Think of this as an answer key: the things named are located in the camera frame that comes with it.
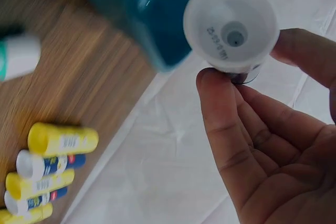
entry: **glue stick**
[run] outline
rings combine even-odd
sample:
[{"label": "glue stick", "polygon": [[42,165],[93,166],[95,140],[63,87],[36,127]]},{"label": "glue stick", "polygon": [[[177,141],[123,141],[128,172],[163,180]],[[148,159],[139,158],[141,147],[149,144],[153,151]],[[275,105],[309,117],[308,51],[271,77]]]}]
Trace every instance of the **glue stick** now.
[{"label": "glue stick", "polygon": [[30,199],[66,187],[74,178],[74,169],[66,170],[59,175],[45,176],[36,182],[23,179],[17,173],[9,173],[6,177],[6,189],[15,200]]},{"label": "glue stick", "polygon": [[32,209],[24,216],[12,215],[8,210],[0,210],[0,224],[34,224],[47,219],[52,214],[52,204]]},{"label": "glue stick", "polygon": [[38,181],[43,176],[61,174],[67,169],[79,168],[85,164],[85,161],[85,154],[43,158],[22,150],[16,158],[16,170],[22,178]]},{"label": "glue stick", "polygon": [[52,202],[56,199],[63,197],[64,195],[67,194],[67,192],[68,192],[68,188],[63,187],[61,189],[39,195],[31,199],[15,200],[11,196],[9,191],[6,191],[5,192],[5,205],[7,207],[7,210],[12,215],[23,216],[23,215],[26,215],[26,213],[32,209],[45,206],[49,202]]},{"label": "glue stick", "polygon": [[43,157],[89,153],[97,145],[98,133],[90,128],[35,123],[28,135],[29,151]]}]

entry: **yellow glue stick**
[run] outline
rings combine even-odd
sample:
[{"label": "yellow glue stick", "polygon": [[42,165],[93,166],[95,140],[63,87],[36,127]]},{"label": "yellow glue stick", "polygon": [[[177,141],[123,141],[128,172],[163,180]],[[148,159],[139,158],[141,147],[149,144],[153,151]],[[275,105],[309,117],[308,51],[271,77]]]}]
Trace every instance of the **yellow glue stick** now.
[{"label": "yellow glue stick", "polygon": [[8,173],[6,189],[15,200],[29,199],[68,186],[74,178],[74,169],[59,175],[45,176],[36,182],[21,178],[17,173]]},{"label": "yellow glue stick", "polygon": [[6,209],[0,210],[0,224],[34,224],[47,219],[52,214],[52,204],[37,207],[24,216],[14,216]]},{"label": "yellow glue stick", "polygon": [[89,128],[35,123],[28,135],[29,151],[43,157],[89,153],[97,145],[98,133]]}]

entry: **blue glue stick label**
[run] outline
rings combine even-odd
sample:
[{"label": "blue glue stick label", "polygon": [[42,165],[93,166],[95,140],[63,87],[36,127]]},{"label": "blue glue stick label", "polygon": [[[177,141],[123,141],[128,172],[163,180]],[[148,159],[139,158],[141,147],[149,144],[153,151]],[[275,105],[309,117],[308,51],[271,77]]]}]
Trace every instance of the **blue glue stick label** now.
[{"label": "blue glue stick label", "polygon": [[49,174],[61,174],[66,169],[79,168],[85,164],[85,161],[85,154],[45,158],[43,176]]},{"label": "blue glue stick label", "polygon": [[28,199],[27,200],[28,210],[31,210],[32,208],[39,207],[39,206],[45,206],[49,202],[63,197],[65,194],[67,194],[67,192],[68,192],[68,188],[64,187],[64,188],[52,191],[50,193]]}]

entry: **hand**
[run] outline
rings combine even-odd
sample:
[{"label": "hand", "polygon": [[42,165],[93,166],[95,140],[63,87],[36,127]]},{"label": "hand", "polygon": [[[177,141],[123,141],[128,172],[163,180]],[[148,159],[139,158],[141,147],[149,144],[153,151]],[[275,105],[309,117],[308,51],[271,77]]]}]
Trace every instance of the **hand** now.
[{"label": "hand", "polygon": [[[336,43],[283,30],[272,55],[330,89]],[[207,136],[241,224],[336,223],[336,127],[205,69],[197,88]]]}]

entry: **finger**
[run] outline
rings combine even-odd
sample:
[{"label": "finger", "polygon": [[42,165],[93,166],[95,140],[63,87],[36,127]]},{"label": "finger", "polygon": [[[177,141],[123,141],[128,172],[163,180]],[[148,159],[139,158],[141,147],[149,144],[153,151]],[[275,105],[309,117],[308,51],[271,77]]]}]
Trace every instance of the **finger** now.
[{"label": "finger", "polygon": [[238,90],[270,132],[284,138],[301,152],[314,143],[316,136],[325,126],[321,121],[295,111],[254,89],[239,86]]},{"label": "finger", "polygon": [[278,164],[262,151],[253,149],[252,154],[267,176],[274,174],[274,172],[279,169]]},{"label": "finger", "polygon": [[316,136],[315,143],[301,156],[300,163],[335,171],[336,127],[326,125]]},{"label": "finger", "polygon": [[218,170],[237,209],[267,175],[250,152],[239,125],[234,86],[222,73],[205,69],[197,88],[207,136]]},{"label": "finger", "polygon": [[330,112],[336,122],[336,43],[302,29],[280,33],[271,55],[305,73],[330,89]]},{"label": "finger", "polygon": [[237,105],[238,115],[253,141],[254,148],[262,151],[280,167],[300,157],[301,153],[296,147],[268,130],[267,125],[243,97],[237,101]]},{"label": "finger", "polygon": [[245,139],[245,142],[247,143],[247,145],[250,147],[250,148],[254,148],[253,147],[253,142],[252,142],[252,139],[250,137],[250,135],[248,134],[245,126],[243,125],[241,119],[239,119],[239,128],[241,130],[241,133]]}]

